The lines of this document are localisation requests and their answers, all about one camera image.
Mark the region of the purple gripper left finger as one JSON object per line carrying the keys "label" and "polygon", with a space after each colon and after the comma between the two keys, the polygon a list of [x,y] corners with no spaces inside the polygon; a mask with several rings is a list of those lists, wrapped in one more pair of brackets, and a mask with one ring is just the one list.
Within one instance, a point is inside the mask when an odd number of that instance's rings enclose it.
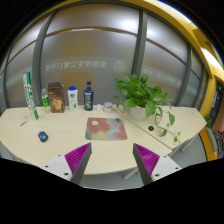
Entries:
{"label": "purple gripper left finger", "polygon": [[91,144],[82,145],[69,153],[57,154],[42,168],[56,176],[79,185],[92,153]]}

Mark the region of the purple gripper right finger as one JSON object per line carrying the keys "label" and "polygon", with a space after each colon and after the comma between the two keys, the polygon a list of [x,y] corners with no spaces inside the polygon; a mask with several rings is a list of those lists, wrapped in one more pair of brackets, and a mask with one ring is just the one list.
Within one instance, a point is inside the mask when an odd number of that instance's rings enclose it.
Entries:
{"label": "purple gripper right finger", "polygon": [[144,185],[181,170],[168,155],[159,156],[136,143],[133,144],[133,155]]}

